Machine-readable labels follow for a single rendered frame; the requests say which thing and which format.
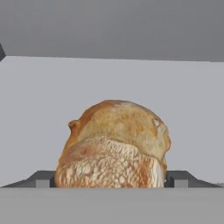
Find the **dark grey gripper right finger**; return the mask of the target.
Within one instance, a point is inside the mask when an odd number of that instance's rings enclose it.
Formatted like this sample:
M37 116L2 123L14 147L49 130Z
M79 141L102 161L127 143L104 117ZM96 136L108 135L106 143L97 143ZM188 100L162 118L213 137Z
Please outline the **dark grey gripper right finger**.
M195 178L188 171L168 171L164 186L174 188L220 188L219 185Z

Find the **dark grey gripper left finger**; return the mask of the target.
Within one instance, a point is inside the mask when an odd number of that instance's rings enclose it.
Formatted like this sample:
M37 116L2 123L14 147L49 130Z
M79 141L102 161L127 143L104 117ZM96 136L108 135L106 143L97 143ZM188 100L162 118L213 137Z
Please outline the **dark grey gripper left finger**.
M36 171L29 178L4 185L3 188L51 188L54 184L55 171Z

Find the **brown crusty bread loaf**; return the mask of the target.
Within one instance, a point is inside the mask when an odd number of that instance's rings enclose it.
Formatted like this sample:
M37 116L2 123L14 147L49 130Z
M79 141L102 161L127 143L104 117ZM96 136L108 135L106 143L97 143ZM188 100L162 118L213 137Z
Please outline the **brown crusty bread loaf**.
M130 101L102 101L68 127L59 156L57 187L136 187L165 185L169 130L149 109Z

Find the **grey cabinet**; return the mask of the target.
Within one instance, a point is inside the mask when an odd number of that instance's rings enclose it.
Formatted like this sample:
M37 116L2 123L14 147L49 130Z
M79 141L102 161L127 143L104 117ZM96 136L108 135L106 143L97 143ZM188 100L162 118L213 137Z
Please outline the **grey cabinet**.
M0 0L0 185L55 168L107 99L168 126L167 164L224 182L224 0Z

